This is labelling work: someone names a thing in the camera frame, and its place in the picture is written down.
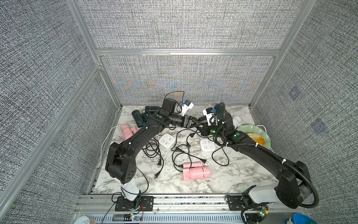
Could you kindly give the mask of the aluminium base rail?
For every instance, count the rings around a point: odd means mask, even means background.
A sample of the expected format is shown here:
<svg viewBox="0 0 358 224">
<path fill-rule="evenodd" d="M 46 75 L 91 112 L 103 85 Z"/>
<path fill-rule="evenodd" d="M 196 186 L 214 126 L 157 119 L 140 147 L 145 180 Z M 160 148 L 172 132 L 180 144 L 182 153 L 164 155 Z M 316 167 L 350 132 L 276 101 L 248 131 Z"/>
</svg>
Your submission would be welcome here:
<svg viewBox="0 0 358 224">
<path fill-rule="evenodd" d="M 239 194 L 147 194 L 138 209 L 115 195 L 81 195 L 70 223 L 87 216 L 95 224 L 241 224 Z"/>
</svg>

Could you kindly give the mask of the right white power strip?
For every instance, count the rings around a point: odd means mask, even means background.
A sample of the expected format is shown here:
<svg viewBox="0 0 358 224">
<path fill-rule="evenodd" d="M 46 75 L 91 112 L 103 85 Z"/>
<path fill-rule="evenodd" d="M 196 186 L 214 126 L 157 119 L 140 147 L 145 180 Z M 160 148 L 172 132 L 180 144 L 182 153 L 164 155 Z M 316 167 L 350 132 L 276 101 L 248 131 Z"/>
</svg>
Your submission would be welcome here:
<svg viewBox="0 0 358 224">
<path fill-rule="evenodd" d="M 202 152 L 211 153 L 216 150 L 216 145 L 213 141 L 210 141 L 208 139 L 201 139 L 200 148 Z"/>
</svg>

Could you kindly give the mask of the dark green hair dryer back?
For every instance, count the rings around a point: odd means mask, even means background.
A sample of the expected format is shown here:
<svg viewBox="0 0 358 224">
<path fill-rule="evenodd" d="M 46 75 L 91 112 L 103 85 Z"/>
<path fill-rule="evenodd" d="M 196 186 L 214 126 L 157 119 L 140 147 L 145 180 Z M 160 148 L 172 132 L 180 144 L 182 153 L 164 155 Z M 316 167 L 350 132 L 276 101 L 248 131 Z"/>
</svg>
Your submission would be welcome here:
<svg viewBox="0 0 358 224">
<path fill-rule="evenodd" d="M 160 109 L 161 109 L 160 106 L 146 106 L 145 107 L 145 113 L 146 114 L 154 114 Z"/>
</svg>

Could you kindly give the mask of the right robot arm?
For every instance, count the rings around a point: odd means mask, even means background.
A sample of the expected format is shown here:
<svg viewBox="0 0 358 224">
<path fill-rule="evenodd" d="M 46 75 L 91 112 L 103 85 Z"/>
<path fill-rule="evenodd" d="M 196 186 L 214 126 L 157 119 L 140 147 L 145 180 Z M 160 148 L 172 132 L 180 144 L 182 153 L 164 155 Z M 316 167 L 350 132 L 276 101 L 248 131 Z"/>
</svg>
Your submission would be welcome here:
<svg viewBox="0 0 358 224">
<path fill-rule="evenodd" d="M 219 146 L 230 147 L 266 168 L 278 180 L 274 190 L 280 202 L 287 207 L 315 208 L 319 205 L 319 195 L 305 163 L 293 162 L 273 153 L 242 131 L 226 130 L 214 125 L 204 125 L 198 130 L 204 136 L 214 136 L 215 140 L 220 137 L 223 143 L 219 143 Z"/>
</svg>

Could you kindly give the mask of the pink folded hair dryer front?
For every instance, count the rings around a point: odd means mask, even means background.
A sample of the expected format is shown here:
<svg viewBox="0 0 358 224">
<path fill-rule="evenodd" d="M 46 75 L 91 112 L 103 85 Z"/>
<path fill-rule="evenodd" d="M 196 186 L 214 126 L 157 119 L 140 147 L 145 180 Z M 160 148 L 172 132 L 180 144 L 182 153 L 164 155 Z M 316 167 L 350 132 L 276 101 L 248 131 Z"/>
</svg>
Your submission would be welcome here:
<svg viewBox="0 0 358 224">
<path fill-rule="evenodd" d="M 209 179 L 211 177 L 210 168 L 204 166 L 203 162 L 184 163 L 182 172 L 184 181 Z"/>
</svg>

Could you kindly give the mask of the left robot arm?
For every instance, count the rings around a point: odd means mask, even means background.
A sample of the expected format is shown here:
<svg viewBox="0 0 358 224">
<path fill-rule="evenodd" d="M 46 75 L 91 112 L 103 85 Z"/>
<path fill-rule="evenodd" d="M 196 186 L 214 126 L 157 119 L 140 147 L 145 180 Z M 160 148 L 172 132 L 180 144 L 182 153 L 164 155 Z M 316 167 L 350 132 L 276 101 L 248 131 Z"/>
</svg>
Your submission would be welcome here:
<svg viewBox="0 0 358 224">
<path fill-rule="evenodd" d="M 198 127 L 200 122 L 192 116 L 182 116 L 158 109 L 133 136 L 119 144 L 114 142 L 110 145 L 105 170 L 120 184 L 123 194 L 130 200 L 141 194 L 132 181 L 137 171 L 137 155 L 149 140 L 169 125 L 190 129 Z"/>
</svg>

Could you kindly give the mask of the dark green hair dryer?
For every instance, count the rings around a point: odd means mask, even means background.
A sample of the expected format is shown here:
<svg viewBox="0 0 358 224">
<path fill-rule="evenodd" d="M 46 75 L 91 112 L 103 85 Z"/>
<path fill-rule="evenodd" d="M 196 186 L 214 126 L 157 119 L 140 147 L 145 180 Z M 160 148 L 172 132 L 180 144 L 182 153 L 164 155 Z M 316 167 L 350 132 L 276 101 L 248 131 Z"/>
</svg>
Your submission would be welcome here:
<svg viewBox="0 0 358 224">
<path fill-rule="evenodd" d="M 154 114 L 160 109 L 161 109 L 160 106 L 146 106 L 145 107 L 145 113 L 146 114 Z"/>
<path fill-rule="evenodd" d="M 140 112 L 139 110 L 132 111 L 132 117 L 135 120 L 137 127 L 143 127 L 148 121 L 148 117 L 145 112 Z"/>
</svg>

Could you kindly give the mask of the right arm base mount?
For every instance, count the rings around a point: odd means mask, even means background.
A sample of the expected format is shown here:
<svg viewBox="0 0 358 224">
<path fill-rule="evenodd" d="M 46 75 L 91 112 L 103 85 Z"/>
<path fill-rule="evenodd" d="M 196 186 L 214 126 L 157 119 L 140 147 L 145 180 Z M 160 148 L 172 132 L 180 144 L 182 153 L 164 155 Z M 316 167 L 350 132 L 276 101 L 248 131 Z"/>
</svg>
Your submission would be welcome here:
<svg viewBox="0 0 358 224">
<path fill-rule="evenodd" d="M 256 187 L 250 186 L 240 196 L 226 195 L 224 200 L 230 211 L 240 211 L 240 217 L 244 224 L 259 224 L 268 214 L 268 203 L 255 203 L 249 196 L 249 192 Z"/>
</svg>

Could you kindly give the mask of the dark green hair dryer left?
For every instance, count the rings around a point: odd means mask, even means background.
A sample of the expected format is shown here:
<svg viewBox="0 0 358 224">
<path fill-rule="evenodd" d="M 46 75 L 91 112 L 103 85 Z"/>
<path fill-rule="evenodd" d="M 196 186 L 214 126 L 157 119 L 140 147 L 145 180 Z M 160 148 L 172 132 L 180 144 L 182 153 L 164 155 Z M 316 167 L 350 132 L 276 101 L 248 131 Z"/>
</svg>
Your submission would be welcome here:
<svg viewBox="0 0 358 224">
<path fill-rule="evenodd" d="M 148 121 L 148 117 L 145 112 L 140 112 L 139 110 L 132 111 L 132 117 L 135 120 L 137 127 L 143 127 Z"/>
</svg>

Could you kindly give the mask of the white round object bottom left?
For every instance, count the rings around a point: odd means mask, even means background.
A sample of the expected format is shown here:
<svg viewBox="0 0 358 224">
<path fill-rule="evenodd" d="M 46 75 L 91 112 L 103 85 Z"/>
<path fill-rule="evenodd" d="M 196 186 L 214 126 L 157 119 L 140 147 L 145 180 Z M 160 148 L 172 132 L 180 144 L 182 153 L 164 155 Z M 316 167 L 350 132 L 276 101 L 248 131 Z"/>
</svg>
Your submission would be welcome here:
<svg viewBox="0 0 358 224">
<path fill-rule="evenodd" d="M 74 224 L 96 224 L 96 221 L 94 218 L 88 217 L 88 216 L 82 216 L 79 217 Z"/>
</svg>

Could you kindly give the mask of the light green scalloped plate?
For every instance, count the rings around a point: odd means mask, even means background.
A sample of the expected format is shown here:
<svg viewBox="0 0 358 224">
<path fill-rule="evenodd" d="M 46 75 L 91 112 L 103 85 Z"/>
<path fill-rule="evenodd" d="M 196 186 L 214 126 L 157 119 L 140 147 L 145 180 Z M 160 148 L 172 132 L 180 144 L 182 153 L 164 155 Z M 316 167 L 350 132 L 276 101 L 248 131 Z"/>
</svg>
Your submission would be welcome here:
<svg viewBox="0 0 358 224">
<path fill-rule="evenodd" d="M 271 150 L 271 139 L 266 131 L 262 130 L 260 127 L 255 125 L 241 125 L 236 128 L 238 131 L 246 133 L 250 138 L 252 138 L 259 145 Z"/>
</svg>

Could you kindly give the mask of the bread roll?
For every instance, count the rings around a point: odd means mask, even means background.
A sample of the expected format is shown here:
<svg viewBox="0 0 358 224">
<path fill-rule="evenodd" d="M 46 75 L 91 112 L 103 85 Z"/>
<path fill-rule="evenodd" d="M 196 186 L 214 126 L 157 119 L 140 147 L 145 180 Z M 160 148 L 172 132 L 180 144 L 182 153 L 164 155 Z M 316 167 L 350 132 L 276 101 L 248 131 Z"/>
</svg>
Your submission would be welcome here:
<svg viewBox="0 0 358 224">
<path fill-rule="evenodd" d="M 264 142 L 265 142 L 265 140 L 264 140 L 264 138 L 261 136 L 261 135 L 259 135 L 259 134 L 257 134 L 257 133 L 247 133 L 247 135 L 252 139 L 252 140 L 254 140 L 257 144 L 259 144 L 259 145 L 263 145 L 264 144 Z"/>
</svg>

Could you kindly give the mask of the left white power strip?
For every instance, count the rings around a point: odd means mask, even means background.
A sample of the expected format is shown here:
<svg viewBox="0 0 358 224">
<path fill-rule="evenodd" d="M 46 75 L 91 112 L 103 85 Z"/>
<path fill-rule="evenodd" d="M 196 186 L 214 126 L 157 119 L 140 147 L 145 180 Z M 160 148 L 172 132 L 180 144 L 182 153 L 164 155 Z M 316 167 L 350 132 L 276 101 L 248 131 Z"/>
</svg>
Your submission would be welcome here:
<svg viewBox="0 0 358 224">
<path fill-rule="evenodd" d="M 159 146 L 167 150 L 172 149 L 175 143 L 175 137 L 171 136 L 168 133 L 163 134 L 159 139 Z"/>
</svg>

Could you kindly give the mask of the blue round object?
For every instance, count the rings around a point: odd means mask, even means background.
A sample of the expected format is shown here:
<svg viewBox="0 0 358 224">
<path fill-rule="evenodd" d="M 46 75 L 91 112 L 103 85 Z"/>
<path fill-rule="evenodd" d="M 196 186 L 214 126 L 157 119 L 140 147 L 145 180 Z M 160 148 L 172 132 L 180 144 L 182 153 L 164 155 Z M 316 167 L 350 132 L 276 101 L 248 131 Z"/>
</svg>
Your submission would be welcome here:
<svg viewBox="0 0 358 224">
<path fill-rule="evenodd" d="M 310 217 L 301 214 L 301 213 L 294 213 L 290 218 L 285 220 L 285 224 L 317 224 L 313 219 Z"/>
</svg>

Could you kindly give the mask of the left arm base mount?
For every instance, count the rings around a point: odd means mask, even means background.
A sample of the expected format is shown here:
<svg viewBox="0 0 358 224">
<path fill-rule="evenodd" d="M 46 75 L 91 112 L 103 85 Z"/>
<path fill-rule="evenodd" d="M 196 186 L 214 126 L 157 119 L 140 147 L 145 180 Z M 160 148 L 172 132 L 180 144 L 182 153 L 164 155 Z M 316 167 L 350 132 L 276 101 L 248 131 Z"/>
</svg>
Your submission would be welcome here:
<svg viewBox="0 0 358 224">
<path fill-rule="evenodd" d="M 119 196 L 116 200 L 115 211 L 124 212 L 138 212 L 152 211 L 154 205 L 154 197 L 152 196 L 137 196 L 134 201 L 126 199 L 124 196 Z"/>
</svg>

